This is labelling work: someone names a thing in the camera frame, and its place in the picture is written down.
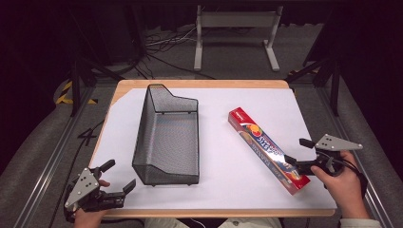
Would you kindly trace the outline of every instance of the red box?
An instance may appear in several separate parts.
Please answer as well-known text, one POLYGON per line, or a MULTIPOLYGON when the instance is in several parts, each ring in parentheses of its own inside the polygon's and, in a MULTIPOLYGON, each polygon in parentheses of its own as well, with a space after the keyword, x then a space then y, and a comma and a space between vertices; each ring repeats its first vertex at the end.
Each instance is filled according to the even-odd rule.
POLYGON ((291 195, 294 195, 310 181, 305 175, 300 175, 293 165, 284 161, 284 152, 242 108, 238 107, 229 112, 228 122, 237 130, 291 195))

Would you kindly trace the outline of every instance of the human hand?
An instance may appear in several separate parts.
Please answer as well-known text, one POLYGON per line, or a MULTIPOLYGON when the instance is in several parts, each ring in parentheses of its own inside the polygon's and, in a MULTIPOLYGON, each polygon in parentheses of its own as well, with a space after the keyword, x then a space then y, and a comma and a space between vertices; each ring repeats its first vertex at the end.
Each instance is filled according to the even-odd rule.
MULTIPOLYGON (((356 166, 354 156, 349 151, 341 151, 341 158, 356 166)), ((367 209, 361 196, 361 185, 358 176, 350 168, 344 168, 337 177, 326 174, 317 166, 312 172, 326 185, 330 195, 341 208, 344 219, 369 219, 367 209)))
MULTIPOLYGON (((105 180, 99 180, 99 183, 103 187, 108 187, 109 182, 105 180)), ((79 209, 75 213, 74 228, 96 228, 101 224, 102 217, 106 215, 107 210, 99 212, 85 212, 83 209, 79 209)))

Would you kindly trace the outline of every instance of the wrist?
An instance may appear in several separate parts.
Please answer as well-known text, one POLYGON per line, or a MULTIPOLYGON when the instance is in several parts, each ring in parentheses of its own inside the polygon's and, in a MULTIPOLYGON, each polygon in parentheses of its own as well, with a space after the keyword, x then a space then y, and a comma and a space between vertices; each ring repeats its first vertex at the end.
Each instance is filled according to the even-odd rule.
POLYGON ((101 215, 92 214, 91 212, 81 214, 80 216, 76 216, 74 228, 97 228, 100 226, 101 221, 101 215))
POLYGON ((341 207, 341 215, 344 219, 369 219, 370 216, 365 208, 364 202, 351 203, 349 206, 341 207))

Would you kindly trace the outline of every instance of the dark background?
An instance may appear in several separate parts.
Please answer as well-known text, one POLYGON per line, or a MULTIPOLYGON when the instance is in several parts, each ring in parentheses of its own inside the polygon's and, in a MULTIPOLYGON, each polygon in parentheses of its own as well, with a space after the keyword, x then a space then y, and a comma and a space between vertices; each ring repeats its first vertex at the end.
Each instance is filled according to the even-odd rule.
MULTIPOLYGON (((403 177, 399 163, 399 143, 403 138, 403 19, 397 3, 373 1, 372 6, 374 11, 360 24, 341 56, 341 73, 391 164, 403 177)), ((281 24, 323 23, 331 10, 326 6, 288 6, 283 10, 281 24)), ((107 5, 68 9, 60 2, 45 0, 4 3, 0 8, 0 129, 5 138, 0 171, 36 125, 54 109, 54 92, 70 76, 70 66, 77 55, 100 65, 135 62, 143 56, 144 29, 161 26, 175 30, 193 24, 195 12, 195 6, 107 5)), ((343 27, 328 29, 332 32, 318 37, 312 60, 328 53, 333 42, 337 42, 335 33, 342 32, 343 27)))

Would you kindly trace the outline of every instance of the black mesh basket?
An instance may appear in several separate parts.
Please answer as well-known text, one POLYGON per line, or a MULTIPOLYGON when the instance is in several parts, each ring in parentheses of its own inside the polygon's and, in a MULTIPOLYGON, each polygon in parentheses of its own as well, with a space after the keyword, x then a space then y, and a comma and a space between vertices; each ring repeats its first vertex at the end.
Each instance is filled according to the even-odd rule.
POLYGON ((132 166, 145 185, 199 183, 198 100, 149 85, 132 166))

